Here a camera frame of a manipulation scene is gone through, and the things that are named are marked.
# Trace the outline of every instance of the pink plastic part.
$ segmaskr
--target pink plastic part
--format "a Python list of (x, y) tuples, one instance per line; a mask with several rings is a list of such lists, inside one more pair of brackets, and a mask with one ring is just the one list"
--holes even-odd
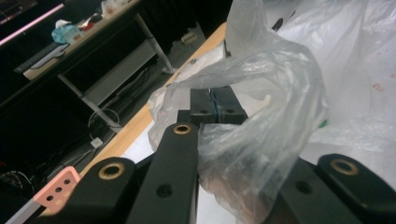
[(47, 207), (49, 213), (54, 215), (64, 207), (79, 180), (75, 168), (68, 166), (40, 190), (33, 200)]

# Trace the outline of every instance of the floor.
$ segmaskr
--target floor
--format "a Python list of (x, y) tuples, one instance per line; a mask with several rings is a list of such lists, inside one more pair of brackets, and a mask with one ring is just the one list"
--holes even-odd
[[(199, 25), (189, 31), (190, 33), (195, 33), (197, 38), (189, 45), (183, 44), (181, 40), (174, 42), (171, 52), (167, 55), (170, 63), (175, 68), (179, 68), (186, 62), (205, 42), (205, 37)], [(163, 86), (169, 77), (172, 76), (163, 73), (162, 69), (163, 63), (157, 61), (144, 70), (139, 74), (139, 78), (135, 79), (135, 84), (132, 88), (123, 91), (120, 96), (112, 99), (115, 103), (106, 106), (105, 113), (113, 120), (118, 121), (121, 126), (124, 126), (146, 104), (150, 95)], [(73, 165), (80, 172), (116, 135), (96, 115), (92, 115), (91, 121), (87, 121), (87, 123), (90, 123), (92, 138), (99, 137), (103, 144), (95, 149), (91, 145), (91, 139), (88, 138), (86, 142), (67, 149), (67, 153), (60, 159), (60, 162), (49, 171), (48, 181), (56, 176), (65, 166)]]

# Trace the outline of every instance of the plastic bag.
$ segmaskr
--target plastic bag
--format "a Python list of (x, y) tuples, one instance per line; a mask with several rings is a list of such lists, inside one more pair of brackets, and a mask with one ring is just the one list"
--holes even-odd
[(300, 4), (299, 0), (233, 1), (227, 19), (227, 50), (233, 56), (251, 55), (263, 49), (282, 49), (288, 42), (271, 27), (286, 21)]
[(329, 123), (396, 123), (396, 2), (305, 0), (278, 34), (311, 49), (329, 95)]
[(123, 5), (127, 4), (127, 0), (106, 0), (101, 3), (102, 14), (104, 18), (111, 17), (114, 13), (122, 8)]
[(81, 38), (82, 32), (77, 26), (70, 23), (70, 21), (56, 21), (55, 29), (51, 33), (55, 42), (60, 44), (72, 44), (75, 40)]
[(311, 49), (329, 95), (329, 123), (301, 157), (354, 158), (396, 189), (396, 2), (305, 0), (279, 35)]
[[(210, 50), (208, 53), (192, 59), (188, 63), (184, 64), (180, 69), (177, 77), (173, 82), (183, 81), (189, 77), (192, 77), (205, 67), (212, 63), (216, 63), (225, 57), (224, 44), (220, 44), (214, 49)], [(163, 106), (163, 97), (165, 96), (166, 87), (161, 87), (156, 90), (148, 99), (148, 104), (150, 108), (150, 114), (154, 121), (157, 121), (158, 112)]]
[(168, 86), (149, 131), (155, 149), (164, 129), (177, 121), (177, 111), (190, 108), (190, 89), (230, 85), (249, 119), (240, 126), (202, 129), (199, 175), (202, 186), (243, 223), (265, 219), (309, 135), (326, 118), (325, 89), (309, 49), (269, 29), (262, 33), (266, 44), (254, 52)]

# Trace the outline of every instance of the white surface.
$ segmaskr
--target white surface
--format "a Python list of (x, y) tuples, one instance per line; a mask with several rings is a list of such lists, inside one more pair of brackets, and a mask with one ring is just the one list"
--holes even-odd
[[(153, 151), (149, 144), (149, 130), (154, 125), (154, 121), (143, 131), (136, 140), (122, 154), (123, 158), (138, 163), (151, 155)], [(197, 224), (229, 224), (235, 223), (235, 217), (222, 208), (215, 199), (215, 196), (208, 194), (201, 187), (198, 196)]]

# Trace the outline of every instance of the table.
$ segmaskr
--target table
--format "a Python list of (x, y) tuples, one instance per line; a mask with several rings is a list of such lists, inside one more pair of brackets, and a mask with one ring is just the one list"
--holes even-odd
[[(206, 42), (198, 48), (186, 61), (197, 58), (220, 44), (225, 37), (226, 23), (223, 23), (216, 31), (210, 36)], [(180, 70), (174, 73), (171, 78), (165, 83), (168, 85), (171, 83)], [(122, 128), (122, 130), (107, 144), (107, 146), (85, 167), (80, 173), (81, 176), (87, 174), (87, 172), (97, 162), (110, 157), (120, 157), (123, 152), (134, 142), (134, 140), (149, 126), (152, 122), (152, 117), (149, 113), (149, 104), (145, 104), (136, 115)]]
[[(143, 47), (141, 48), (140, 52), (147, 49), (147, 47), (144, 47), (145, 44), (150, 45), (151, 49), (155, 52), (155, 54), (159, 56), (159, 58), (163, 61), (165, 65), (163, 72), (173, 74), (175, 72), (175, 69), (166, 58), (166, 55), (163, 53), (163, 50), (157, 43), (155, 37), (152, 35), (151, 31), (138, 13), (139, 8), (141, 8), (141, 6), (143, 5), (142, 2), (143, 0), (133, 0), (126, 3), (122, 8), (118, 9), (109, 16), (104, 17), (101, 21), (97, 22), (89, 31), (84, 32), (81, 39), (72, 43), (68, 48), (64, 50), (64, 56), (60, 58), (53, 58), (37, 69), (29, 69), (24, 72), (23, 74), (29, 80), (31, 80), (31, 83), (29, 83), (29, 85), (26, 88), (23, 88), (23, 90), (21, 91), (27, 91), (26, 89), (33, 88), (37, 82), (44, 81), (44, 79), (50, 76), (57, 75), (58, 78), (70, 90), (72, 90), (78, 96), (78, 98), (80, 98), (87, 106), (89, 106), (93, 110), (93, 112), (97, 113), (98, 116), (100, 116), (114, 132), (119, 132), (121, 126), (118, 123), (114, 122), (107, 114), (105, 114), (101, 110), (101, 108), (99, 108), (98, 104), (90, 99), (91, 96), (89, 94), (80, 91), (72, 82), (70, 82), (66, 78), (64, 74), (66, 74), (76, 64), (78, 64), (78, 61), (81, 61), (82, 59), (88, 57), (92, 52), (96, 51), (99, 47), (105, 44), (107, 39), (114, 36), (119, 30), (126, 27), (134, 20), (137, 21), (137, 24), (142, 29), (148, 42), (144, 42), (141, 45)], [(138, 68), (146, 63), (151, 56), (153, 55), (147, 53), (146, 57), (140, 58), (141, 62), (138, 65)], [(113, 87), (111, 87), (111, 89), (114, 91), (127, 78), (128, 77), (123, 77), (123, 80), (119, 80), (114, 84), (114, 81), (102, 81), (101, 83), (105, 83), (104, 85), (112, 83)]]

